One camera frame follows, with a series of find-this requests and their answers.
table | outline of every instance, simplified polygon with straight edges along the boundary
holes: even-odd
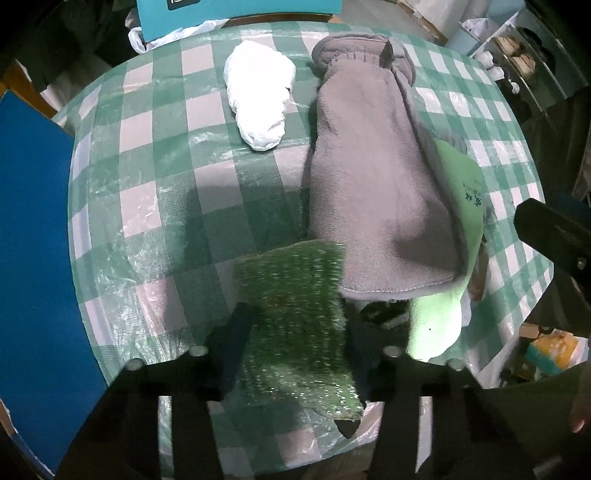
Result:
[[[54,120],[76,135],[69,186],[70,258],[92,350],[111,382],[134,357],[175,358],[203,342],[236,302],[237,257],[306,237],[309,191],[302,169],[314,136],[313,46],[332,32],[382,29],[281,22],[217,30],[156,48],[114,68]],[[515,206],[542,199],[522,132],[480,64],[422,39],[391,34],[416,69],[415,101],[434,132],[466,140],[487,189],[490,257],[485,298],[470,325],[435,362],[465,359],[474,373],[513,338],[553,275],[518,240]],[[244,39],[286,54],[297,68],[279,146],[256,153],[239,136],[223,67]],[[160,415],[171,465],[170,402]],[[226,474],[278,471],[376,437],[379,407],[346,440],[334,423],[285,403],[248,407],[239,391],[210,412]]]

person's hand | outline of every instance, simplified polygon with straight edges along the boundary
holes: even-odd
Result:
[[[576,433],[589,423],[591,423],[591,359],[587,360],[579,378],[579,392],[574,398],[570,412],[570,429]]]

screw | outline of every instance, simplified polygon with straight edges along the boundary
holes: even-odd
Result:
[[[400,347],[394,345],[385,346],[382,352],[385,356],[388,356],[390,358],[398,358],[403,353]]]
[[[130,372],[135,372],[136,370],[142,368],[144,365],[144,361],[141,358],[132,358],[129,362],[127,362],[125,368]]]
[[[205,345],[193,345],[189,349],[189,355],[196,358],[198,356],[205,356],[209,353],[209,350]]]
[[[464,370],[466,364],[459,358],[452,358],[447,361],[447,366],[452,370],[455,370],[456,372],[461,372],[462,370]]]

blue board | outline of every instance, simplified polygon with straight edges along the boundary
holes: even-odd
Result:
[[[70,267],[72,147],[13,93],[0,99],[0,397],[53,472],[106,389]]]

green scrub pad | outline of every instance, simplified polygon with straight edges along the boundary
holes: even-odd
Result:
[[[345,361],[340,305],[345,249],[300,242],[238,261],[241,300],[262,315],[251,330],[240,375],[252,404],[291,399],[333,419],[358,419],[363,407]]]

